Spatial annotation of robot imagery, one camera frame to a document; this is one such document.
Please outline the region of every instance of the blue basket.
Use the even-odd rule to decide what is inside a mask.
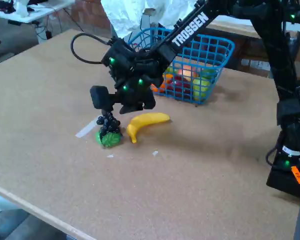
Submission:
[[[151,47],[170,32],[165,28],[147,28],[128,43],[138,51]],[[234,48],[234,42],[228,39],[198,34],[167,68],[161,87],[151,85],[153,93],[202,104],[209,98]]]

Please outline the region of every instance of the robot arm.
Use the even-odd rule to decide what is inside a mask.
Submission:
[[[154,108],[150,85],[162,84],[163,73],[177,54],[218,15],[251,20],[263,40],[279,96],[277,124],[282,129],[276,146],[266,156],[272,166],[267,184],[300,197],[300,184],[291,173],[293,166],[300,169],[300,82],[282,31],[284,21],[300,23],[298,4],[284,0],[198,0],[195,9],[150,48],[135,51],[123,39],[112,38],[101,63],[110,68],[116,92],[109,94],[106,87],[93,86],[93,105],[111,112],[113,105],[120,103],[121,114]],[[268,157],[274,152],[271,163]]]

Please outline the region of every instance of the black cable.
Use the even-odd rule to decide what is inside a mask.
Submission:
[[[42,40],[48,40],[48,39],[44,39],[42,38],[39,34],[42,34],[43,32],[46,32],[48,30],[48,23],[49,23],[49,15],[47,16],[47,19],[46,19],[46,23],[45,23],[45,26],[36,26],[35,29],[40,29],[40,28],[43,28],[43,30],[41,32],[36,32],[35,34],[41,38]]]
[[[71,20],[75,23],[75,25],[77,25],[78,28],[80,28],[80,30],[84,32],[83,29],[79,26],[79,24],[74,20],[74,18],[68,13],[68,11],[65,8],[63,10],[65,11],[66,14],[68,14],[69,18],[71,18]]]
[[[90,61],[90,60],[85,60],[85,59],[79,57],[79,56],[76,54],[76,52],[75,52],[75,50],[74,50],[74,43],[75,43],[75,40],[76,40],[77,38],[81,37],[81,36],[87,36],[87,37],[93,38],[93,39],[99,41],[100,43],[102,43],[102,44],[104,44],[104,45],[110,45],[110,44],[109,44],[108,42],[102,40],[101,38],[95,36],[95,35],[92,35],[92,34],[90,34],[90,33],[85,33],[85,32],[81,32],[81,33],[75,35],[75,36],[72,38],[72,40],[71,40],[70,49],[71,49],[72,54],[75,56],[75,58],[77,58],[78,60],[80,60],[80,61],[82,61],[82,62],[84,62],[84,63],[86,63],[86,64],[102,64],[102,62],[100,62],[100,61]]]
[[[56,9],[54,9],[53,7],[50,7],[50,6],[45,6],[45,7],[36,7],[36,6],[31,6],[31,8],[33,9],[53,9],[56,13],[56,16],[58,18],[58,22],[59,22],[59,27],[60,27],[60,32],[62,33],[63,30],[62,30],[62,26],[61,26],[61,21],[60,21],[60,17],[59,17],[59,13]]]

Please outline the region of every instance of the toy banana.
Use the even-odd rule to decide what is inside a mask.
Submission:
[[[126,131],[128,132],[131,141],[135,144],[137,142],[136,135],[140,128],[151,124],[164,123],[169,120],[170,120],[169,115],[165,113],[161,113],[161,112],[144,113],[134,117],[131,120],[128,127],[126,128]]]

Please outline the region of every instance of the apple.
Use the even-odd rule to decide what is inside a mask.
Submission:
[[[199,77],[195,69],[195,67],[183,65],[183,68],[178,70],[178,74],[183,76],[188,82],[192,82],[192,78]]]
[[[215,79],[217,74],[218,74],[218,72],[215,69],[202,68],[201,72],[200,72],[200,76],[202,78],[205,78],[205,79],[208,79],[208,80]]]
[[[192,95],[195,101],[201,101],[211,85],[209,79],[202,77],[195,78],[192,81]]]
[[[167,93],[185,99],[190,99],[191,84],[182,76],[176,75],[171,84],[167,86]]]

